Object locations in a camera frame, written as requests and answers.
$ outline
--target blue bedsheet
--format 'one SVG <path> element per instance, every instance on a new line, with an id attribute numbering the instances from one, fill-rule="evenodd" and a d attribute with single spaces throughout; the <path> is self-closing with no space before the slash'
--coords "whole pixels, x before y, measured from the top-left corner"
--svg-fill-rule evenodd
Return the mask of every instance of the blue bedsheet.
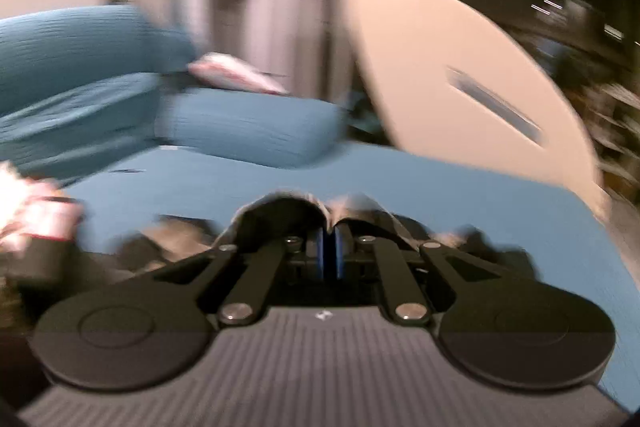
<path id="1" fill-rule="evenodd" d="M 640 295 L 604 227 L 574 194 L 494 172 L 347 144 L 319 164 L 279 169 L 153 149 L 69 188 L 88 202 L 84 246 L 110 251 L 158 214 L 211 219 L 225 226 L 242 204 L 278 188 L 326 199 L 363 192 L 387 210 L 435 232 L 472 225 L 496 245 L 532 256 L 542 279 L 599 304 L 618 341 L 600 382 L 624 407 L 640 407 Z"/>

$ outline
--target pink pillow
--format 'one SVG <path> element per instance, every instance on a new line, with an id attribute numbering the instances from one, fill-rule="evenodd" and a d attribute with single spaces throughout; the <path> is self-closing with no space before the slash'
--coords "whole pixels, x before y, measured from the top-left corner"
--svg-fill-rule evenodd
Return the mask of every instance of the pink pillow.
<path id="1" fill-rule="evenodd" d="M 211 87 L 268 94 L 289 94 L 282 84 L 239 58 L 207 53 L 189 64 L 189 72 Z"/>

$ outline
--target gray ribbed surface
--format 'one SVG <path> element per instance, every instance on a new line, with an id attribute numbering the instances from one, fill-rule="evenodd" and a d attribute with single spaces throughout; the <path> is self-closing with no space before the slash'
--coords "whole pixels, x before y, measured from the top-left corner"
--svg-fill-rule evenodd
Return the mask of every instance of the gray ribbed surface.
<path id="1" fill-rule="evenodd" d="M 455 370 L 423 330 L 376 308 L 272 309 L 221 333 L 187 374 L 139 393 L 56 387 L 22 411 L 42 427 L 617 427 L 627 417 L 594 387 L 553 397 L 485 387 Z"/>

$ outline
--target circular black base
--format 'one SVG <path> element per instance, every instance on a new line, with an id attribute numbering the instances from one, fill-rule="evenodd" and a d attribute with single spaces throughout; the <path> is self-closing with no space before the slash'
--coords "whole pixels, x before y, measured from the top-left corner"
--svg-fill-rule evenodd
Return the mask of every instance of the circular black base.
<path id="1" fill-rule="evenodd" d="M 508 278 L 466 285 L 438 337 L 473 375 L 530 391 L 599 380 L 616 340 L 610 318 L 592 302 Z"/>
<path id="2" fill-rule="evenodd" d="M 67 299 L 38 322 L 31 347 L 60 380 L 94 391 L 132 391 L 186 370 L 210 324 L 184 287 L 120 284 Z"/>

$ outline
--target shelf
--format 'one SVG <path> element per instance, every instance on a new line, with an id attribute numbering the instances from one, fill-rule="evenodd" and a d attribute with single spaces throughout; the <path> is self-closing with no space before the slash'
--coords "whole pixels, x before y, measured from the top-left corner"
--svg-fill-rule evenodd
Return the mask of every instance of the shelf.
<path id="1" fill-rule="evenodd" d="M 626 127 L 625 124 L 623 124 L 622 122 L 619 122 L 618 120 L 614 120 L 610 116 L 607 116 L 597 111 L 592 111 L 591 113 L 597 116 L 598 118 L 602 118 L 605 122 L 615 125 L 616 127 Z"/>
<path id="2" fill-rule="evenodd" d="M 625 156 L 629 156 L 629 158 L 634 158 L 636 160 L 640 160 L 640 155 L 638 153 L 635 153 L 631 149 L 627 149 L 626 147 L 622 148 L 622 153 Z"/>
<path id="3" fill-rule="evenodd" d="M 640 123 L 638 123 L 636 120 L 633 120 L 632 118 L 626 117 L 624 126 L 633 134 L 635 134 L 636 137 L 640 138 Z"/>
<path id="4" fill-rule="evenodd" d="M 617 163 L 601 161 L 599 166 L 601 171 L 609 172 L 610 174 L 623 178 L 629 183 L 638 185 L 638 180 L 636 180 L 628 171 L 626 171 L 625 168 Z"/>
<path id="5" fill-rule="evenodd" d="M 602 92 L 619 102 L 640 110 L 640 97 L 619 84 L 609 84 L 609 86 L 602 88 Z"/>
<path id="6" fill-rule="evenodd" d="M 611 149 L 612 151 L 623 152 L 622 147 L 620 147 L 619 145 L 616 145 L 615 143 L 613 143 L 609 139 L 609 137 L 606 136 L 605 132 L 602 129 L 600 129 L 599 127 L 596 127 L 594 125 L 590 125 L 589 126 L 589 134 L 591 135 L 591 139 L 593 139 L 594 141 L 598 142 L 603 147 L 606 147 L 607 149 Z"/>

